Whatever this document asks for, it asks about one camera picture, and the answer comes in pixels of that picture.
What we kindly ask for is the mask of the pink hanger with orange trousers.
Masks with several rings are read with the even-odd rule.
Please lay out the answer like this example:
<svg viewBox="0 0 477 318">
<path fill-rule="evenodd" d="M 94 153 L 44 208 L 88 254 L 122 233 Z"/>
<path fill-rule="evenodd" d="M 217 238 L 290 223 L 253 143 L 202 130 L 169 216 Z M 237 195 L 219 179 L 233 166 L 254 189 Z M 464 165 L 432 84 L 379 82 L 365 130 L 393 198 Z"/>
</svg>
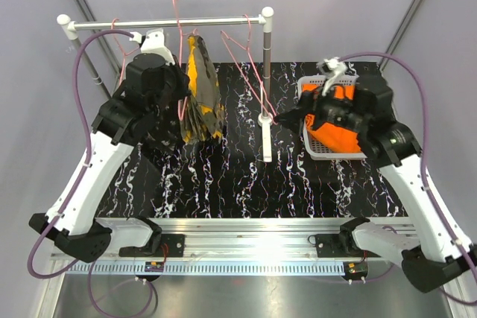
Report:
<svg viewBox="0 0 477 318">
<path fill-rule="evenodd" d="M 274 122 L 274 117 L 277 115 L 274 106 L 271 104 L 269 99 L 270 92 L 270 83 L 271 83 L 271 33 L 273 29 L 273 16 L 274 10 L 272 7 L 264 7 L 262 13 L 258 16 L 249 17 L 247 14 L 241 16 L 241 20 L 236 19 L 239 25 L 248 26 L 247 41 L 245 45 L 242 45 L 240 42 L 235 41 L 230 37 L 225 31 L 221 31 L 221 39 L 225 45 L 229 55 L 232 58 L 233 63 L 236 65 L 236 68 L 239 70 L 241 77 L 249 87 L 250 92 L 253 94 L 255 99 L 259 102 L 261 107 L 261 116 L 263 118 L 268 117 Z M 250 42 L 252 36 L 252 25 L 258 24 L 262 26 L 263 32 L 263 56 L 262 56 L 262 73 L 260 74 L 256 64 L 253 60 L 253 57 L 250 52 Z M 250 69 L 253 72 L 253 75 L 258 83 L 257 93 L 256 88 L 252 85 L 249 80 L 249 75 L 245 74 L 242 68 L 242 65 L 239 64 L 238 60 L 234 56 L 233 52 L 230 49 L 229 43 L 237 45 L 241 50 L 245 51 L 248 57 L 248 62 L 250 64 Z"/>
</svg>

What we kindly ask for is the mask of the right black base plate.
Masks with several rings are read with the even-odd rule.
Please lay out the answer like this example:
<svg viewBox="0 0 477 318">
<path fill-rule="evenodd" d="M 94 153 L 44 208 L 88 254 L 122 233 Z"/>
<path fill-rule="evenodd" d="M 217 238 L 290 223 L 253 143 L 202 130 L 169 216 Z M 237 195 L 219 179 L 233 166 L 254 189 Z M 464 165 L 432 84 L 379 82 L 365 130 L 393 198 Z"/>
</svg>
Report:
<svg viewBox="0 0 477 318">
<path fill-rule="evenodd" d="M 338 234 L 309 235 L 307 241 L 315 248 L 318 258 L 340 258 L 346 255 Z"/>
</svg>

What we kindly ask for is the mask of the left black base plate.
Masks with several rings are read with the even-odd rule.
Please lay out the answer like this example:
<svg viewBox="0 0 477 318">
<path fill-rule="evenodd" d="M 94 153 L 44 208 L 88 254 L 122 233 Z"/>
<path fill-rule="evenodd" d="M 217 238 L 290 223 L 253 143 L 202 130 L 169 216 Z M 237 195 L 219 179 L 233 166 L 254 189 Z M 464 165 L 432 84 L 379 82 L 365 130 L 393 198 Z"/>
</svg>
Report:
<svg viewBox="0 0 477 318">
<path fill-rule="evenodd" d="M 131 258 L 182 258 L 185 248 L 185 235 L 161 234 L 144 247 L 122 247 L 119 249 L 120 257 Z"/>
</svg>

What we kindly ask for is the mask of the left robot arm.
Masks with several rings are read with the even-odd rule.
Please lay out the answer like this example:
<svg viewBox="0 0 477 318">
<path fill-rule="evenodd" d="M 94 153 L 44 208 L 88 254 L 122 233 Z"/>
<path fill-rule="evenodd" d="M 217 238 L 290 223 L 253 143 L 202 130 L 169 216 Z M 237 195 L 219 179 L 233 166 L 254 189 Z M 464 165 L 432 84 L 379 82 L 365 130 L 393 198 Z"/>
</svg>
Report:
<svg viewBox="0 0 477 318">
<path fill-rule="evenodd" d="M 116 171 L 140 143 L 174 147 L 177 102 L 187 95 L 188 78 L 167 49 L 145 50 L 126 67 L 126 78 L 89 126 L 80 163 L 54 205 L 34 214 L 29 225 L 76 260 L 91 263 L 106 252 L 156 255 L 162 229 L 137 216 L 117 224 L 96 217 Z"/>
</svg>

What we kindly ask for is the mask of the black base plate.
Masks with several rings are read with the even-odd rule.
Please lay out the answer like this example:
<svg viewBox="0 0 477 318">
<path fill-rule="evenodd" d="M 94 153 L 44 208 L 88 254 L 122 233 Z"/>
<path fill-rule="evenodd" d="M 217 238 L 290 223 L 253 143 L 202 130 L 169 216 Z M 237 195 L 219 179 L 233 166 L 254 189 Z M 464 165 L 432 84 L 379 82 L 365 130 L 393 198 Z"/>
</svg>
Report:
<svg viewBox="0 0 477 318">
<path fill-rule="evenodd" d="M 318 258 L 340 258 L 346 255 L 338 234 L 309 235 L 307 241 L 315 248 Z"/>
<path fill-rule="evenodd" d="M 119 249 L 120 257 L 131 258 L 182 258 L 185 248 L 185 235 L 161 234 L 144 247 L 122 247 Z"/>
</svg>

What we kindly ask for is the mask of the white plastic basket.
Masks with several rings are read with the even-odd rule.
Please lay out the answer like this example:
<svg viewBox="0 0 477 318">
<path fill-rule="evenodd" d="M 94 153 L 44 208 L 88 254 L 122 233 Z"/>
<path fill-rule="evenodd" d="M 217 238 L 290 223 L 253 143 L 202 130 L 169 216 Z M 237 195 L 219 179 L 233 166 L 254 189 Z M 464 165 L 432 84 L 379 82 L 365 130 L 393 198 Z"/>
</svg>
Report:
<svg viewBox="0 0 477 318">
<path fill-rule="evenodd" d="M 355 111 L 364 116 L 364 128 L 357 134 L 358 146 L 360 141 L 364 141 L 367 135 L 372 130 L 374 124 L 379 120 L 386 118 L 390 114 L 388 105 L 390 104 L 389 97 L 392 96 L 386 81 L 380 76 L 364 75 L 364 76 L 344 76 L 356 77 L 355 91 L 353 99 L 353 107 Z M 323 84 L 324 77 L 320 75 L 316 76 L 304 76 L 298 80 L 297 89 L 299 97 L 303 93 L 301 86 L 306 83 L 317 84 L 316 88 L 320 92 L 321 85 Z M 327 159 L 363 159 L 365 154 L 361 153 L 336 153 L 329 148 L 325 147 L 318 140 L 313 139 L 311 134 L 306 130 L 304 123 L 303 138 L 306 146 L 306 150 L 314 160 L 327 160 Z"/>
</svg>

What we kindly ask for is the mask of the camouflage yellow trousers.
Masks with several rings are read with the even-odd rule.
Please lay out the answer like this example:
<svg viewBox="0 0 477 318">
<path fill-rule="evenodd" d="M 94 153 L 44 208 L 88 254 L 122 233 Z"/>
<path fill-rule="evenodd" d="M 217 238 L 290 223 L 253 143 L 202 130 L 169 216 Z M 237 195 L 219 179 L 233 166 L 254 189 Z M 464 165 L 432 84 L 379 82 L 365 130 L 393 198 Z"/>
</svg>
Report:
<svg viewBox="0 0 477 318">
<path fill-rule="evenodd" d="M 181 135 L 187 144 L 220 141 L 225 114 L 217 72 L 204 39 L 199 35 L 191 35 L 187 41 L 189 56 L 186 74 L 189 77 L 190 95 L 186 98 L 186 109 L 180 122 Z"/>
</svg>

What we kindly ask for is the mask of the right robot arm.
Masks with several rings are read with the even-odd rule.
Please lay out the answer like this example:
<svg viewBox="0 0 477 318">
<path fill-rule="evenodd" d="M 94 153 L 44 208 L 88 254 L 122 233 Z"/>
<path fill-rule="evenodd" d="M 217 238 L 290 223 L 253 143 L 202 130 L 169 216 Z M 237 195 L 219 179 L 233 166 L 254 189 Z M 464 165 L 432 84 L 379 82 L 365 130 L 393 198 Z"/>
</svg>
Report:
<svg viewBox="0 0 477 318">
<path fill-rule="evenodd" d="M 338 98 L 322 86 L 302 92 L 276 123 L 297 132 L 313 115 L 315 129 L 332 124 L 357 135 L 361 152 L 391 184 L 411 219 L 415 238 L 394 234 L 358 217 L 340 227 L 338 246 L 345 255 L 376 254 L 402 269 L 408 281 L 428 293 L 476 267 L 474 244 L 450 220 L 442 200 L 432 193 L 421 146 L 391 108 L 394 92 L 380 76 L 356 78 L 352 97 Z"/>
</svg>

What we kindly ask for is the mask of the orange trousers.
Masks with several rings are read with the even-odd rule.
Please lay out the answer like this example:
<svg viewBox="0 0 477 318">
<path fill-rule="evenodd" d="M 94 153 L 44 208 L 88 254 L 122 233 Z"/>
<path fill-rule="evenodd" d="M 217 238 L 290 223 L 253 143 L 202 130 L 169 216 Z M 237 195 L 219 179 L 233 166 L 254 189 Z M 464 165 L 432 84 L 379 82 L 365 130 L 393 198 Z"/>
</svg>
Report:
<svg viewBox="0 0 477 318">
<path fill-rule="evenodd" d="M 318 85 L 313 83 L 306 83 L 301 86 L 303 91 L 312 91 L 316 88 L 318 88 Z M 337 85 L 335 87 L 335 97 L 344 99 L 346 96 L 348 99 L 353 99 L 354 91 L 354 85 Z M 317 130 L 312 130 L 314 119 L 314 115 L 307 115 L 305 119 L 306 130 L 313 139 L 318 140 L 336 153 L 361 153 L 356 133 L 329 123 L 323 124 Z"/>
</svg>

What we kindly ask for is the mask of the black marble pattern mat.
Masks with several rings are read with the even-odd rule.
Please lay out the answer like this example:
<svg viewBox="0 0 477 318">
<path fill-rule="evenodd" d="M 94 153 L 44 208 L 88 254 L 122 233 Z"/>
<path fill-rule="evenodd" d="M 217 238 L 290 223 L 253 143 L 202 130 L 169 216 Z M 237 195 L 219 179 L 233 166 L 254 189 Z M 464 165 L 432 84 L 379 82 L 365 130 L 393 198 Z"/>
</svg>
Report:
<svg viewBox="0 0 477 318">
<path fill-rule="evenodd" d="M 272 129 L 262 158 L 249 64 L 216 65 L 224 138 L 163 153 L 138 147 L 110 183 L 99 217 L 402 217 L 401 202 L 367 160 L 315 161 L 293 132 Z"/>
</svg>

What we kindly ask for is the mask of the black white patterned trousers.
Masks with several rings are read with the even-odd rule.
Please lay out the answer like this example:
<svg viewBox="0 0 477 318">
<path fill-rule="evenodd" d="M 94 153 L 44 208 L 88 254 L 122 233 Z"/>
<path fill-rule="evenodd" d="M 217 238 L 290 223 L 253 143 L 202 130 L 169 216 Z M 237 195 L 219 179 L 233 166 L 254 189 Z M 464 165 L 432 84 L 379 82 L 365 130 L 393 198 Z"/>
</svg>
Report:
<svg viewBox="0 0 477 318">
<path fill-rule="evenodd" d="M 124 97 L 127 102 L 153 116 L 145 142 L 167 152 L 173 152 L 181 142 L 178 101 L 164 101 L 162 67 L 168 65 L 157 54 L 139 54 L 126 67 Z"/>
</svg>

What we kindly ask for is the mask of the pink hanger with camouflage trousers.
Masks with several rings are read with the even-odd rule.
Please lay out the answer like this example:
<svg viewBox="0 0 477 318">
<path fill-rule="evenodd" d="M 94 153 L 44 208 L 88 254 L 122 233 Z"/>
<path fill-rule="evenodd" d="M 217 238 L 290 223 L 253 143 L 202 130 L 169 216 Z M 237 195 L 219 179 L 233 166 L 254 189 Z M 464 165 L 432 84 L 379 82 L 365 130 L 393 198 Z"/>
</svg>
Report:
<svg viewBox="0 0 477 318">
<path fill-rule="evenodd" d="M 182 66 L 183 60 L 185 59 L 185 57 L 183 56 L 183 43 L 185 41 L 186 34 L 183 32 L 177 3 L 178 3 L 178 0 L 172 0 L 174 15 L 176 18 L 177 28 L 180 35 L 179 51 L 178 51 L 177 59 L 178 59 L 179 66 Z M 196 35 L 196 33 L 197 31 L 193 30 L 189 34 L 189 37 L 187 38 L 189 42 L 189 55 L 188 55 L 188 62 L 186 66 L 186 73 L 189 76 L 189 89 L 192 91 L 192 93 L 188 95 L 185 99 L 180 100 L 178 103 L 178 118 L 181 124 L 183 124 L 184 121 L 187 119 L 187 110 L 189 107 L 192 106 L 192 96 L 193 95 L 196 96 L 197 94 L 198 70 L 196 69 L 197 61 L 194 58 L 194 52 L 193 52 L 196 49 L 196 46 L 192 43 L 192 40 L 195 39 L 194 35 Z"/>
</svg>

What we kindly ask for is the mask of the aluminium mounting rail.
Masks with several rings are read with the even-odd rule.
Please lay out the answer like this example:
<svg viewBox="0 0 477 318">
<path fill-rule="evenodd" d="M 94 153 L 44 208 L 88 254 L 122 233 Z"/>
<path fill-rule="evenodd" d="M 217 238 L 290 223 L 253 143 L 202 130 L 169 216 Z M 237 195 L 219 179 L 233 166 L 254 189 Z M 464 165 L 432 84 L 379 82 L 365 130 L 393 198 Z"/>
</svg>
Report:
<svg viewBox="0 0 477 318">
<path fill-rule="evenodd" d="M 153 218 L 165 234 L 185 236 L 183 261 L 315 261 L 312 236 L 335 234 L 349 217 Z"/>
</svg>

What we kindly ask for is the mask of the silver white clothes rack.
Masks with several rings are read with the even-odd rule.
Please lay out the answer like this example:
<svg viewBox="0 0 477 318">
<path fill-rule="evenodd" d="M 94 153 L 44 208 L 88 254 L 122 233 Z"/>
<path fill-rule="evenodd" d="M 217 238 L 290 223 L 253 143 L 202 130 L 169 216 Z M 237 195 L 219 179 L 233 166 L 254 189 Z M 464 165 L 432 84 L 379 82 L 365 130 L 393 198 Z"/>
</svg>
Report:
<svg viewBox="0 0 477 318">
<path fill-rule="evenodd" d="M 238 25 L 236 19 L 239 17 L 226 18 L 200 18 L 200 19 L 181 19 L 183 27 L 200 27 L 200 26 L 219 26 L 219 25 Z M 65 35 L 74 44 L 79 43 L 78 31 L 108 31 L 115 29 L 136 29 L 136 28 L 168 28 L 176 27 L 176 19 L 164 20 L 145 20 L 132 22 L 75 22 L 66 14 L 60 14 L 57 17 L 57 24 L 63 29 Z M 272 141 L 271 141 L 271 125 L 272 120 L 268 117 L 263 118 L 261 113 L 258 122 L 262 128 L 262 154 L 265 162 L 272 161 Z"/>
</svg>

